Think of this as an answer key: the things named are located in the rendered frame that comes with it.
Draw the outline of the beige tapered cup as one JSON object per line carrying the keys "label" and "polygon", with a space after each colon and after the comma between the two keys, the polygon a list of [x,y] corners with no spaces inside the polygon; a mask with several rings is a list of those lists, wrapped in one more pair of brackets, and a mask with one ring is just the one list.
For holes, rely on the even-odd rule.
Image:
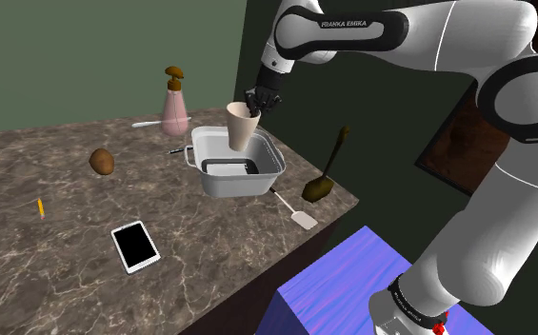
{"label": "beige tapered cup", "polygon": [[245,102],[231,102],[226,107],[229,147],[235,151],[247,148],[261,113],[250,110]]}

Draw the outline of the pink pump bottle brown top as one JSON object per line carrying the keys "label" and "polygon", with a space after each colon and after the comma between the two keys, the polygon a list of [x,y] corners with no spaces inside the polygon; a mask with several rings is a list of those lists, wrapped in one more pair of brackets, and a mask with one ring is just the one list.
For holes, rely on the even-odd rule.
{"label": "pink pump bottle brown top", "polygon": [[161,121],[161,130],[168,136],[180,136],[187,132],[189,119],[182,91],[183,71],[175,66],[165,69],[169,76],[167,95]]}

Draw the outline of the white slim utensil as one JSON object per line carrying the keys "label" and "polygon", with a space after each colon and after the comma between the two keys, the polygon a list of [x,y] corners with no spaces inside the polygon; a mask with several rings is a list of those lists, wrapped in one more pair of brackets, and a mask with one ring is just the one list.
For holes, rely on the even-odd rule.
{"label": "white slim utensil", "polygon": [[143,127],[149,127],[149,126],[155,126],[165,123],[163,120],[159,121],[147,121],[147,122],[138,122],[131,125],[132,128],[143,128]]}

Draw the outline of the white spatula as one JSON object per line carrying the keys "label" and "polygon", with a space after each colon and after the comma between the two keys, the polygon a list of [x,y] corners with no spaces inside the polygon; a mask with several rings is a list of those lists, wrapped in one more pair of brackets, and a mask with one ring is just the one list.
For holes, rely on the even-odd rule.
{"label": "white spatula", "polygon": [[301,210],[295,210],[273,187],[269,189],[274,195],[276,195],[281,202],[291,211],[290,218],[305,230],[310,230],[315,227],[318,222]]}

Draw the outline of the brown potato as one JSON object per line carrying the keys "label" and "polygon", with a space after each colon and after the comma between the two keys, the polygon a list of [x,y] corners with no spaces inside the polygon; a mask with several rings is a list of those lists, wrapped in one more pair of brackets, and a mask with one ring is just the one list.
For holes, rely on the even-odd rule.
{"label": "brown potato", "polygon": [[114,158],[104,148],[98,148],[91,154],[89,164],[100,175],[110,175],[114,171]]}

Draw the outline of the white tablet black screen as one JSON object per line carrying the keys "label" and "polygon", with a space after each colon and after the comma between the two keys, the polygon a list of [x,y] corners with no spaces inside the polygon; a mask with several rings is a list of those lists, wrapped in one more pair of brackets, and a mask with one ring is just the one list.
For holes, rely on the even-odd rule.
{"label": "white tablet black screen", "polygon": [[131,275],[161,259],[142,221],[135,221],[110,232],[124,270]]}

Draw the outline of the blue purple robot stand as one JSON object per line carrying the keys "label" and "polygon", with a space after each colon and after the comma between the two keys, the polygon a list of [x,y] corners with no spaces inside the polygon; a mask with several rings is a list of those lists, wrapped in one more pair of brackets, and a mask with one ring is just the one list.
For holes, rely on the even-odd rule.
{"label": "blue purple robot stand", "polygon": [[281,285],[254,335],[374,335],[369,297],[409,267],[362,227]]}

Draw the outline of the brown panel with black frame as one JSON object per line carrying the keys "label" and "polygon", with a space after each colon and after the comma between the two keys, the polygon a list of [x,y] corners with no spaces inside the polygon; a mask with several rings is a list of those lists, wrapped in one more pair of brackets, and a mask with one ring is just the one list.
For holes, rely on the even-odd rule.
{"label": "brown panel with black frame", "polygon": [[[538,0],[528,0],[538,12]],[[533,38],[538,52],[538,29]],[[508,143],[508,136],[484,121],[475,106],[477,84],[465,91],[415,165],[466,195],[480,185]]]}

